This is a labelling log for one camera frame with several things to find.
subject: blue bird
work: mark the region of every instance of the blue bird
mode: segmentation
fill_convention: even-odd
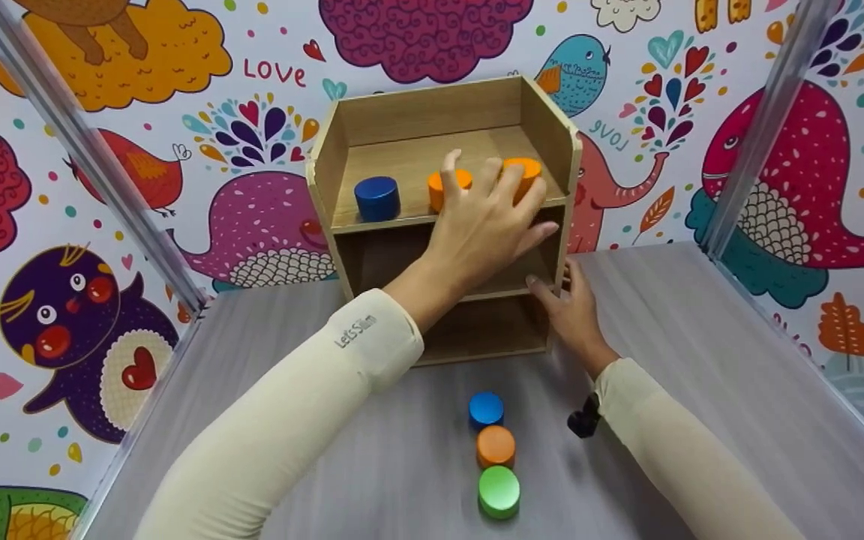
[[[606,86],[611,47],[588,34],[567,37],[552,51],[535,81],[567,116],[589,109]]]

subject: blue cylinder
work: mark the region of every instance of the blue cylinder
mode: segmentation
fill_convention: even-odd
[[[469,424],[480,431],[486,426],[501,426],[505,420],[505,406],[493,392],[479,392],[469,400]]]
[[[355,185],[355,202],[362,221],[395,219],[401,209],[398,185],[387,175],[374,175]]]

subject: red bird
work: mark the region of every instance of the red bird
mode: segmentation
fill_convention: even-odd
[[[172,144],[175,161],[159,160],[158,157],[153,156],[128,138],[120,136],[119,133],[103,129],[100,129],[99,133],[105,138],[106,144],[118,158],[122,168],[129,174],[129,178],[139,193],[142,194],[148,207],[154,209],[164,218],[176,215],[176,211],[168,208],[168,206],[171,206],[179,198],[179,195],[182,195],[181,163],[192,157],[192,151],[189,151],[182,144]],[[105,204],[102,195],[95,190],[89,177],[86,177],[79,165],[76,165],[75,161],[66,161],[66,164],[72,168],[72,174],[75,175],[76,180],[85,185],[89,194],[100,203]]]

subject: orange cloud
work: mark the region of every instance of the orange cloud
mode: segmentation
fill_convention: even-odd
[[[87,112],[124,109],[133,100],[162,103],[176,92],[201,92],[213,76],[231,71],[233,60],[223,46],[225,31],[208,11],[189,10],[181,0],[148,0],[146,7],[130,4],[124,13],[145,38],[148,52],[135,58],[113,27],[89,27],[87,32],[102,47],[98,65],[86,61],[81,44],[70,40],[59,25],[36,13],[22,17]],[[24,96],[1,62],[0,85]]]

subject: left hand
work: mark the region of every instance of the left hand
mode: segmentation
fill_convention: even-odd
[[[514,205],[515,191],[524,173],[521,165],[511,165],[503,172],[502,161],[491,157],[466,190],[459,187],[455,175],[460,154],[461,150],[450,151],[439,171],[445,204],[428,248],[385,288],[409,311],[422,331],[473,287],[559,229],[554,222],[532,225],[545,201],[542,177],[536,178]]]

